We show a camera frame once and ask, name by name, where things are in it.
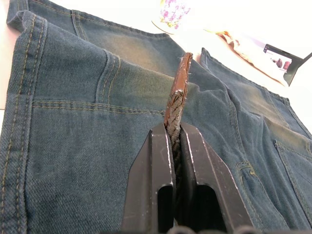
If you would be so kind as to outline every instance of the denim fabric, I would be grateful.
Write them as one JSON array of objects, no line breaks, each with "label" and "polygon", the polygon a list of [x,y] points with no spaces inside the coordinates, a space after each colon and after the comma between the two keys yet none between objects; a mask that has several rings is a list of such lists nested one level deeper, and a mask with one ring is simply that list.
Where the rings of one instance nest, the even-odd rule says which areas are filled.
[{"label": "denim fabric", "polygon": [[[3,233],[118,230],[127,177],[183,50],[47,0],[13,0],[19,31],[0,140]],[[256,228],[310,229],[311,134],[289,101],[204,51],[182,120],[230,168]]]}]

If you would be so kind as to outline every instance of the jeans pocket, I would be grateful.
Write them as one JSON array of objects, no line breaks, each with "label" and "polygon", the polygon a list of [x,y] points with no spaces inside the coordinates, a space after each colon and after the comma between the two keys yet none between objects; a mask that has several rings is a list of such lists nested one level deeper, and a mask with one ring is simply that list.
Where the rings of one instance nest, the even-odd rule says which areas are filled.
[{"label": "jeans pocket", "polygon": [[236,165],[236,169],[239,175],[243,197],[245,198],[244,202],[253,221],[253,225],[260,230],[266,230],[268,228],[271,230],[289,229],[282,214],[269,198],[250,162],[240,162]]},{"label": "jeans pocket", "polygon": [[312,157],[309,152],[306,155],[275,141],[275,147],[284,164],[294,193],[305,213],[310,225],[312,224]]}]

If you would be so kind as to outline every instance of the blue denim jeans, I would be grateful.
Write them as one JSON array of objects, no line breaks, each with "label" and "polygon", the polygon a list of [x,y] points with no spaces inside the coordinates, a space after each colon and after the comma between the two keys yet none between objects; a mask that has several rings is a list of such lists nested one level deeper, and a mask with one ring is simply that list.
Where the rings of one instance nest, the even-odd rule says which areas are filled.
[{"label": "blue denim jeans", "polygon": [[[12,0],[18,29],[0,140],[3,233],[118,230],[128,172],[184,51],[47,0]],[[228,165],[253,225],[310,229],[311,134],[289,100],[193,61],[182,120]]]}]

